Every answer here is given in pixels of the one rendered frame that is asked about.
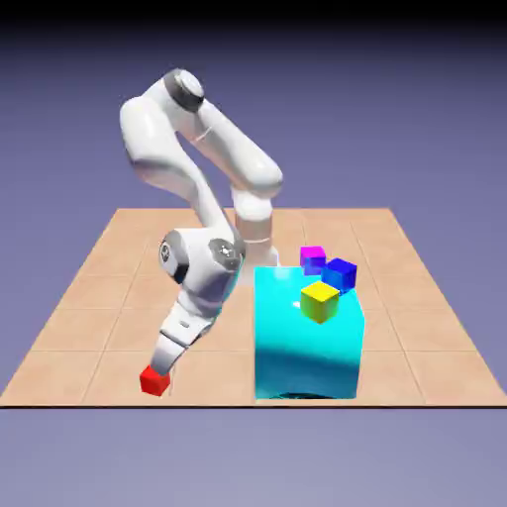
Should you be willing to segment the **small red cube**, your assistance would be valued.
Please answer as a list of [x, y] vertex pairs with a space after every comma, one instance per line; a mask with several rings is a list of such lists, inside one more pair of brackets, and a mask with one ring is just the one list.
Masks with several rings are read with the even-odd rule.
[[149, 364], [140, 374], [140, 385], [144, 393], [160, 397], [170, 385], [170, 373], [158, 373]]

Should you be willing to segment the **large cyan box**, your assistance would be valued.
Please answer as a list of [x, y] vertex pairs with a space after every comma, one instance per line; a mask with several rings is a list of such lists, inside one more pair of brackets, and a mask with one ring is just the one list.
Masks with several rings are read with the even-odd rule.
[[318, 324], [300, 307], [301, 290], [317, 281], [300, 267], [254, 270], [254, 392], [257, 399], [356, 396], [365, 319], [356, 292]]

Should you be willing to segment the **small yellow cube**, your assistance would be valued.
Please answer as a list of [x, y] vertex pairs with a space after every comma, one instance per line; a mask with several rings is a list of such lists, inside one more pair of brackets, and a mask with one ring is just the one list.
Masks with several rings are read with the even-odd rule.
[[301, 289], [300, 310], [310, 320], [323, 324], [337, 314], [339, 297], [338, 289], [316, 281]]

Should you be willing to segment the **small purple cube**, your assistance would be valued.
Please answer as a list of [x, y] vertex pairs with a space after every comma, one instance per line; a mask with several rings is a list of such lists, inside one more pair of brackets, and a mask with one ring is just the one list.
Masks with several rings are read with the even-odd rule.
[[320, 275], [326, 265], [327, 256], [322, 246], [302, 246], [300, 266], [305, 275]]

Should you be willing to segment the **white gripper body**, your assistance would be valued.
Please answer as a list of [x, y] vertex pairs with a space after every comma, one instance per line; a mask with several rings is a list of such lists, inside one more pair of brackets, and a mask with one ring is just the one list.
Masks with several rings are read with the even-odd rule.
[[151, 368], [159, 375], [167, 375], [185, 351], [186, 347], [168, 338], [163, 333], [159, 333], [152, 355]]

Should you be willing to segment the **small blue cube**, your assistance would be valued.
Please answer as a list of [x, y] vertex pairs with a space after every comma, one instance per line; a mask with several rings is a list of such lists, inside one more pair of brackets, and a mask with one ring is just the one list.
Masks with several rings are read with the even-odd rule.
[[321, 280], [346, 294], [355, 288], [357, 266], [354, 263], [336, 257], [322, 268]]

